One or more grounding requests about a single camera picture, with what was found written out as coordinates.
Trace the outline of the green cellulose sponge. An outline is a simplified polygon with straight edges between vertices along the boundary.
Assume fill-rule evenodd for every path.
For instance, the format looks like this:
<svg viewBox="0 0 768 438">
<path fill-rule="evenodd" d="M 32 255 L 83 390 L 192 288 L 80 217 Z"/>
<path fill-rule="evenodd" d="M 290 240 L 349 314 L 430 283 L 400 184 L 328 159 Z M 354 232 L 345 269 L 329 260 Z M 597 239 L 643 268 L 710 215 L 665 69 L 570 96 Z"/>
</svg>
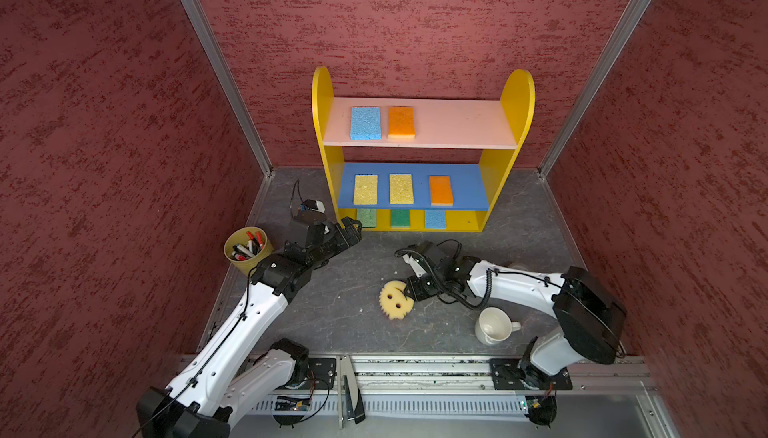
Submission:
<svg viewBox="0 0 768 438">
<path fill-rule="evenodd" d="M 364 229 L 377 227 L 377 211 L 375 209 L 358 209 L 356 219 L 361 222 Z"/>
</svg>

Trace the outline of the blue sponge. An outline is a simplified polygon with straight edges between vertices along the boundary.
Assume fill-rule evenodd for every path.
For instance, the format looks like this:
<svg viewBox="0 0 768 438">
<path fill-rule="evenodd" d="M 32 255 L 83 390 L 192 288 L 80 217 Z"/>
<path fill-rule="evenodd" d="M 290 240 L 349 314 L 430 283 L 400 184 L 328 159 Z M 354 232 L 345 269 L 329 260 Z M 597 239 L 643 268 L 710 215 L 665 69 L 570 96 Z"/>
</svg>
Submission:
<svg viewBox="0 0 768 438">
<path fill-rule="evenodd" d="M 351 140 L 379 140 L 381 138 L 381 109 L 379 107 L 352 107 L 350 116 Z"/>
<path fill-rule="evenodd" d="M 428 209 L 424 212 L 424 228 L 427 230 L 445 230 L 447 228 L 444 210 Z"/>
</svg>

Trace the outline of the smiley face yellow sponge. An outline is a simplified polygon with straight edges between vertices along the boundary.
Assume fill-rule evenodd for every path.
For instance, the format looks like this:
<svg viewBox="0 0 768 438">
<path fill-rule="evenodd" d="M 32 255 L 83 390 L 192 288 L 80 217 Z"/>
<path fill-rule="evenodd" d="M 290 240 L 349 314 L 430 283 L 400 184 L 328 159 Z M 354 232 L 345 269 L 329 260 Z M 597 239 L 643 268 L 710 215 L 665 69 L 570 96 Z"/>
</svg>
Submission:
<svg viewBox="0 0 768 438">
<path fill-rule="evenodd" d="M 404 282 L 394 280 L 381 289 L 379 305 L 390 320 L 402 320 L 412 311 L 415 300 L 406 295 L 406 288 Z"/>
</svg>

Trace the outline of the tan sponge green scrub back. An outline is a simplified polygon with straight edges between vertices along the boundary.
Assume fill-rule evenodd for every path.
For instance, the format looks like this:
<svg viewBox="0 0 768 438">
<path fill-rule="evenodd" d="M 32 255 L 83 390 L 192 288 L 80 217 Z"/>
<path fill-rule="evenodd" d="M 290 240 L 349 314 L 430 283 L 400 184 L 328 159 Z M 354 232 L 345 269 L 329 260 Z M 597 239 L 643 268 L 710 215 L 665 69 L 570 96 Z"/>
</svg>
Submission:
<svg viewBox="0 0 768 438">
<path fill-rule="evenodd" d="M 410 211 L 408 209 L 393 209 L 390 215 L 390 226 L 392 228 L 410 228 Z"/>
</svg>

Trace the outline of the yellow cellulose sponge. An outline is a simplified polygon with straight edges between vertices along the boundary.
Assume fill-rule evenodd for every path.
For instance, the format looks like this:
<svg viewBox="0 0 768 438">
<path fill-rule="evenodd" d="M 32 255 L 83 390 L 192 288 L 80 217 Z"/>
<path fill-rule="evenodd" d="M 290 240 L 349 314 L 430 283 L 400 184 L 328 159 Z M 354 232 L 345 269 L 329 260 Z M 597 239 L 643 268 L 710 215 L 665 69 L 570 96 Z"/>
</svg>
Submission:
<svg viewBox="0 0 768 438">
<path fill-rule="evenodd" d="M 378 176 L 376 174 L 355 176 L 353 204 L 356 206 L 378 204 Z"/>
<path fill-rule="evenodd" d="M 390 174 L 389 191 L 392 205 L 412 205 L 414 203 L 412 175 Z"/>
</svg>

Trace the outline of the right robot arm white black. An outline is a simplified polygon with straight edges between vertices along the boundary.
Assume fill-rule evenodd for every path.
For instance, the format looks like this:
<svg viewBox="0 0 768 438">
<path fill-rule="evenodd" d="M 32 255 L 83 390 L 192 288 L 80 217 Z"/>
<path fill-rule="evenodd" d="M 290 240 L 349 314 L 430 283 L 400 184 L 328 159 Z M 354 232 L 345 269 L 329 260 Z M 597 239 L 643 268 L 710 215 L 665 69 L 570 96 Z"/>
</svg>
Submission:
<svg viewBox="0 0 768 438">
<path fill-rule="evenodd" d="M 413 275 L 400 294 L 419 302 L 438 298 L 485 310 L 491 300 L 527 307 L 554 318 L 557 326 L 533 338 L 510 370 L 519 389 L 569 389 L 567 367 L 587 360 L 611 365 L 626 356 L 621 334 L 626 308 L 586 269 L 541 273 L 503 267 L 478 257 L 452 254 L 430 241 L 395 252 Z"/>
</svg>

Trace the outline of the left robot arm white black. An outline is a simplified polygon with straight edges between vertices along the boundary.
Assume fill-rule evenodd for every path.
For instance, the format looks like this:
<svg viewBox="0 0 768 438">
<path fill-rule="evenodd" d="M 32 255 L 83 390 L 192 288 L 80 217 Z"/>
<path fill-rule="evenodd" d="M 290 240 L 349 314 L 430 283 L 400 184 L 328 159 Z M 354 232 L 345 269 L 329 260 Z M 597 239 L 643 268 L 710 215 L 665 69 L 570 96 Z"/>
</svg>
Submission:
<svg viewBox="0 0 768 438">
<path fill-rule="evenodd" d="M 362 229 L 358 220 L 333 223 L 318 210 L 294 214 L 288 240 L 248 273 L 243 297 L 214 337 L 166 387 L 142 395 L 136 436 L 227 437 L 275 389 L 302 384 L 308 350 L 289 339 L 274 343 L 247 372 L 239 370 L 312 272 L 358 244 Z"/>
</svg>

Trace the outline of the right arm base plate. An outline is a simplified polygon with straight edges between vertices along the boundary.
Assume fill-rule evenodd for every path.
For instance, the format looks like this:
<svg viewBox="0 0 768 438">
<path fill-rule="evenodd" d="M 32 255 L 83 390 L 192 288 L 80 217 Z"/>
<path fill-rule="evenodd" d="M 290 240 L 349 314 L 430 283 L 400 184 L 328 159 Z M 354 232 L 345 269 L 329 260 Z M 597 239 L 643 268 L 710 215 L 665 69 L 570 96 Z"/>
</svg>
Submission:
<svg viewBox="0 0 768 438">
<path fill-rule="evenodd" d="M 492 358 L 488 361 L 490 377 L 496 391 L 570 391 L 573 384 L 567 369 L 548 375 L 531 364 L 520 365 L 521 359 Z"/>
</svg>

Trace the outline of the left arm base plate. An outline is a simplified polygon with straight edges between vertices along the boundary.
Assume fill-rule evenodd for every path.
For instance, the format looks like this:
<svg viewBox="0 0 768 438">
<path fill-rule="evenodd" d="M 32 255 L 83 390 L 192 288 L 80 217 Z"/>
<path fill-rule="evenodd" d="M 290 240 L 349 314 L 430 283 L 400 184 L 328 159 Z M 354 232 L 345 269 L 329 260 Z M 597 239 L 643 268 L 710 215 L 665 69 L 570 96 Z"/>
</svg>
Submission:
<svg viewBox="0 0 768 438">
<path fill-rule="evenodd" d="M 300 358 L 294 367 L 288 383 L 283 386 L 288 390 L 311 390 L 318 384 L 327 383 L 335 386 L 337 359 L 334 357 Z"/>
</svg>

